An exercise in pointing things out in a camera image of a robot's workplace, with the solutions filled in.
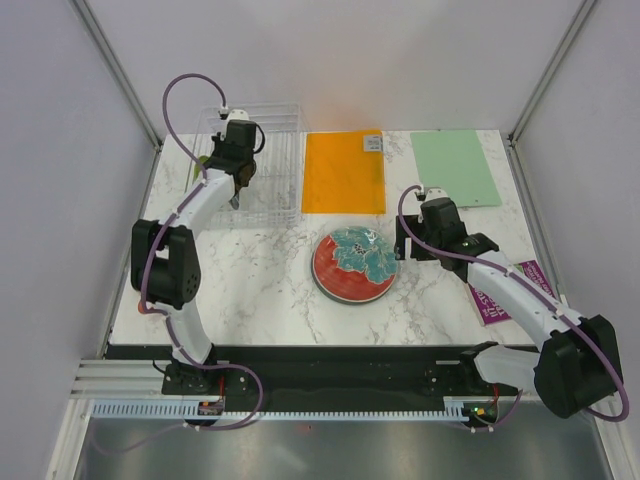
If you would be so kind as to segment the lime green plate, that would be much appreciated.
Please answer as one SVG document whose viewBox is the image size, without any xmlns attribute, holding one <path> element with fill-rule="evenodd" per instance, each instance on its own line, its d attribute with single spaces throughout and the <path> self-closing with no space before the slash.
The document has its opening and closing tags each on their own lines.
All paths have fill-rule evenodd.
<svg viewBox="0 0 640 480">
<path fill-rule="evenodd" d="M 194 167 L 193 171 L 193 182 L 197 182 L 203 177 L 202 171 L 206 167 L 207 160 L 208 157 L 206 155 L 202 155 L 198 158 L 199 164 Z"/>
</svg>

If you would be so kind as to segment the dark blue glazed plate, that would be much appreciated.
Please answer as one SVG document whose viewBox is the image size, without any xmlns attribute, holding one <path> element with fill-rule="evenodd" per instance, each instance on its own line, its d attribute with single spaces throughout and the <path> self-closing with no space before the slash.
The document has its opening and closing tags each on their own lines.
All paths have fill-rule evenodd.
<svg viewBox="0 0 640 480">
<path fill-rule="evenodd" d="M 240 208 L 239 191 L 235 192 L 234 196 L 230 199 L 229 204 L 234 210 L 238 210 Z"/>
</svg>

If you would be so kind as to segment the red and teal plate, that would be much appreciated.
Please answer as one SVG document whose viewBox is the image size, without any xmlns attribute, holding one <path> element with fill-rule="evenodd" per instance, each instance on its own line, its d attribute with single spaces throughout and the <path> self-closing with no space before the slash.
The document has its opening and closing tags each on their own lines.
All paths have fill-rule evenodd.
<svg viewBox="0 0 640 480">
<path fill-rule="evenodd" d="M 393 246 L 376 230 L 337 228 L 317 243 L 310 261 L 312 279 L 321 292 L 353 300 L 386 294 L 399 271 Z"/>
</svg>

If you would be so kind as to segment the grey-blue plate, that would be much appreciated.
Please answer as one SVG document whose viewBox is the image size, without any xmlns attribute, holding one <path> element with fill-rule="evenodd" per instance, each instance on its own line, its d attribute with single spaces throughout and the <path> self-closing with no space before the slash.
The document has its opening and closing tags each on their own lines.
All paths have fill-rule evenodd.
<svg viewBox="0 0 640 480">
<path fill-rule="evenodd" d="M 329 300 L 332 300 L 342 305 L 348 305 L 348 306 L 361 306 L 361 305 L 371 304 L 382 299 L 385 296 L 385 294 L 382 294 L 380 296 L 372 297 L 364 300 L 353 300 L 353 299 L 347 299 L 340 296 L 332 295 L 330 292 L 321 292 L 321 293 L 324 295 L 324 297 L 328 298 Z"/>
</svg>

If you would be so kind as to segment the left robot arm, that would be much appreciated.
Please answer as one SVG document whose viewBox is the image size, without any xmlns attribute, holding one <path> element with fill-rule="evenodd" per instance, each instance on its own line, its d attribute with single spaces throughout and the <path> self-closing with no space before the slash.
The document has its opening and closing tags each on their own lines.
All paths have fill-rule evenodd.
<svg viewBox="0 0 640 480">
<path fill-rule="evenodd" d="M 223 207 L 239 207 L 239 192 L 256 172 L 254 156 L 264 148 L 256 138 L 263 136 L 246 111 L 230 111 L 201 176 L 164 218 L 132 227 L 130 273 L 139 312 L 164 317 L 173 358 L 188 365 L 185 382 L 198 393 L 215 389 L 220 371 L 195 302 L 202 281 L 196 238 Z"/>
</svg>

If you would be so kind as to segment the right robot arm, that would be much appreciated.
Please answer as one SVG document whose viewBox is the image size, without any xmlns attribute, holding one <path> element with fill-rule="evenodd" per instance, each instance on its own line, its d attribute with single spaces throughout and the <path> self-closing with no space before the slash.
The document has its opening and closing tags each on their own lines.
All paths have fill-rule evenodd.
<svg viewBox="0 0 640 480">
<path fill-rule="evenodd" d="M 473 394 L 491 384 L 533 392 L 563 419 L 587 411 L 608 422 L 626 420 L 630 401 L 613 325 L 567 307 L 525 277 L 489 237 L 468 233 L 451 199 L 418 197 L 420 214 L 397 213 L 398 253 L 405 253 L 403 243 L 410 238 L 443 269 L 493 300 L 536 347 L 473 347 L 458 368 L 460 386 Z"/>
</svg>

